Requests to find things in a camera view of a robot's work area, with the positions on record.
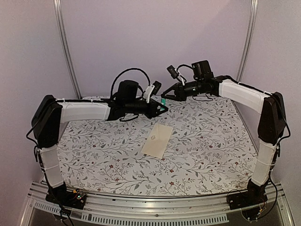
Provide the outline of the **right aluminium frame post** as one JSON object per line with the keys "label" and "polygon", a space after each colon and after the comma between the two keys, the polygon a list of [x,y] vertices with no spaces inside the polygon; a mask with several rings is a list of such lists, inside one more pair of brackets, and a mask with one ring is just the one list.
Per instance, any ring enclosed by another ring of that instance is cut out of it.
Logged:
{"label": "right aluminium frame post", "polygon": [[258,0],[251,0],[250,13],[249,13],[249,19],[248,19],[248,25],[247,25],[247,31],[246,31],[246,39],[245,39],[243,52],[242,52],[242,56],[240,59],[238,72],[237,72],[237,80],[238,81],[242,81],[244,71],[246,68],[247,58],[248,58],[248,54],[250,51],[254,27],[255,27],[256,18],[257,18],[257,10],[258,10]]}

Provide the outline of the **aluminium frame post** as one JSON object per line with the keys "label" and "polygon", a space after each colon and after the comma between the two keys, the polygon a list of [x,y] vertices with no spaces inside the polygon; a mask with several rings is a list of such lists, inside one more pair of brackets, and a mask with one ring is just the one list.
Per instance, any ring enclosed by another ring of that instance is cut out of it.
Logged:
{"label": "aluminium frame post", "polygon": [[63,54],[65,57],[71,84],[73,86],[73,90],[76,95],[76,98],[82,99],[81,91],[79,88],[79,84],[78,84],[77,77],[75,74],[75,69],[74,69],[73,62],[72,62],[71,52],[70,52],[69,45],[68,45],[67,34],[66,34],[64,20],[63,20],[63,11],[62,11],[61,1],[54,0],[53,3],[54,3],[54,11],[55,11],[57,27],[58,27],[58,31],[59,31]]}
{"label": "aluminium frame post", "polygon": [[242,56],[240,59],[238,72],[237,72],[237,80],[238,81],[242,81],[244,71],[246,68],[247,58],[248,58],[248,54],[250,51],[254,27],[255,27],[256,18],[257,18],[257,10],[258,10],[258,0],[251,0],[250,13],[249,13],[249,19],[248,19],[248,25],[247,25],[247,31],[246,31],[246,39],[245,39],[243,52],[242,52]]}

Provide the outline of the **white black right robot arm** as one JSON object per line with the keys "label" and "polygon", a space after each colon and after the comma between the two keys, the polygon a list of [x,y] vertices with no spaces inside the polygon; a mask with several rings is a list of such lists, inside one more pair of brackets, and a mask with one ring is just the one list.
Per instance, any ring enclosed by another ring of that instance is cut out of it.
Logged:
{"label": "white black right robot arm", "polygon": [[245,105],[260,114],[258,137],[260,140],[256,166],[248,182],[249,191],[243,195],[247,205],[254,205],[261,198],[260,188],[270,179],[277,157],[280,156],[280,142],[289,138],[283,96],[279,92],[269,93],[234,80],[229,75],[215,77],[207,60],[193,63],[193,81],[186,82],[172,65],[167,67],[173,79],[178,82],[161,94],[164,99],[186,101],[187,97],[209,94],[223,97]]}

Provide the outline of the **left aluminium frame post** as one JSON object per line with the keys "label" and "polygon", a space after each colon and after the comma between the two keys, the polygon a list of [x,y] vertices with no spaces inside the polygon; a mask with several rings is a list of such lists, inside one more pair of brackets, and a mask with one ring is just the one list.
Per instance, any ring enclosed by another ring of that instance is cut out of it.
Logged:
{"label": "left aluminium frame post", "polygon": [[71,84],[73,86],[73,90],[76,95],[76,98],[82,99],[81,91],[79,88],[79,84],[78,84],[77,77],[75,74],[75,69],[74,69],[73,62],[72,62],[71,52],[70,52],[69,45],[68,45],[67,34],[66,34],[64,20],[63,20],[63,11],[62,11],[61,1],[54,0],[53,3],[54,3],[54,11],[55,11],[57,27],[58,27],[58,31],[59,31],[63,54],[65,57]]}

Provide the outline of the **cream paper envelope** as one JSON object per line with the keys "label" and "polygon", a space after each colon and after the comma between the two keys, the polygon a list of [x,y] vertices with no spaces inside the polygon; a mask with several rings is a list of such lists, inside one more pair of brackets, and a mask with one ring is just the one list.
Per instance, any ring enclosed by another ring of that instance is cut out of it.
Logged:
{"label": "cream paper envelope", "polygon": [[155,123],[141,153],[161,159],[166,150],[173,128]]}

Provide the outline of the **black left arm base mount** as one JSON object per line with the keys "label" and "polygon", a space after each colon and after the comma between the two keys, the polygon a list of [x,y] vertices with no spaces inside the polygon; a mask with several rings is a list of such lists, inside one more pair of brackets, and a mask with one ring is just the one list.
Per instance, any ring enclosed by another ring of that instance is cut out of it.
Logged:
{"label": "black left arm base mount", "polygon": [[56,188],[49,187],[46,195],[48,202],[79,210],[84,209],[86,198],[86,193],[79,189],[68,191],[65,183]]}

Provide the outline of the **green white glue stick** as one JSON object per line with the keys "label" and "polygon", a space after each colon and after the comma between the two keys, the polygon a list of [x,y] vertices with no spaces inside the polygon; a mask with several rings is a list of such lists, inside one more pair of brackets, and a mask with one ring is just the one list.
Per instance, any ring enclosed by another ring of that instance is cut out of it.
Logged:
{"label": "green white glue stick", "polygon": [[164,106],[166,105],[166,100],[164,98],[161,98],[161,104]]}

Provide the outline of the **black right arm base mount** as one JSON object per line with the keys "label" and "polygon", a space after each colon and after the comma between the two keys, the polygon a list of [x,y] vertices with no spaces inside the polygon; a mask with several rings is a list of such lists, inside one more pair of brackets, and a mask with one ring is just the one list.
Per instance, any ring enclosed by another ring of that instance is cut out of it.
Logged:
{"label": "black right arm base mount", "polygon": [[265,187],[266,185],[257,186],[250,181],[245,192],[228,194],[226,200],[230,210],[246,208],[241,211],[242,216],[248,221],[258,220],[268,200]]}

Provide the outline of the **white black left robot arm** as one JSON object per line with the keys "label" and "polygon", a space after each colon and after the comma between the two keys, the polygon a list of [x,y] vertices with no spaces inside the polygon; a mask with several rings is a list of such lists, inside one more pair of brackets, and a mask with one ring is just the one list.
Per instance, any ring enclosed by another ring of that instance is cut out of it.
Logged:
{"label": "white black left robot arm", "polygon": [[160,87],[161,83],[156,81],[147,87],[141,97],[137,97],[139,84],[125,80],[112,97],[101,100],[67,100],[54,98],[53,95],[44,96],[32,118],[29,133],[34,135],[31,140],[35,143],[35,160],[40,165],[47,186],[53,189],[52,197],[59,204],[66,204],[70,200],[57,157],[61,125],[81,120],[116,121],[127,114],[155,118],[168,111],[167,107],[151,98]]}

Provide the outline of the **front aluminium rail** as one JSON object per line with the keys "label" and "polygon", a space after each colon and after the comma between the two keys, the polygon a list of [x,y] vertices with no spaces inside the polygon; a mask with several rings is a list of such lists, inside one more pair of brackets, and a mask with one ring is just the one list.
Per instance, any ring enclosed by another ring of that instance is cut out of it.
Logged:
{"label": "front aluminium rail", "polygon": [[70,216],[46,201],[47,187],[32,183],[20,224],[23,226],[295,226],[280,184],[268,185],[260,219],[256,207],[231,209],[230,194],[146,197],[91,192],[83,209]]}

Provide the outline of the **floral patterned table mat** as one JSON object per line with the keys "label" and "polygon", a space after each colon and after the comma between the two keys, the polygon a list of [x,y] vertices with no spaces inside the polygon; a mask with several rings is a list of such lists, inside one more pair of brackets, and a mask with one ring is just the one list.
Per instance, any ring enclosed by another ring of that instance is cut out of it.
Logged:
{"label": "floral patterned table mat", "polygon": [[[216,97],[166,105],[154,119],[70,122],[57,147],[67,186],[150,196],[245,189],[257,153],[233,103]],[[161,159],[141,153],[155,123],[173,128]]]}

